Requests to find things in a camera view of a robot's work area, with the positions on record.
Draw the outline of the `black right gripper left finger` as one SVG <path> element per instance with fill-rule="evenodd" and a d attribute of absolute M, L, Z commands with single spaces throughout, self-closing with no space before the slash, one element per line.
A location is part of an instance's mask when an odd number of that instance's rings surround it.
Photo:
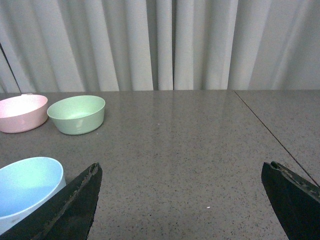
<path fill-rule="evenodd" d="M 2 240 L 86 240 L 103 170 L 93 163 L 38 209 L 0 235 Z"/>

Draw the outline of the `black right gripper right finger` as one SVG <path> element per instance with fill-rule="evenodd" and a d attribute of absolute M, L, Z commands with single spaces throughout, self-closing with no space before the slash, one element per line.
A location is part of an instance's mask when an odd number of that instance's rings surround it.
<path fill-rule="evenodd" d="M 320 188 L 278 162 L 264 162 L 261 181 L 290 240 L 320 238 Z"/>

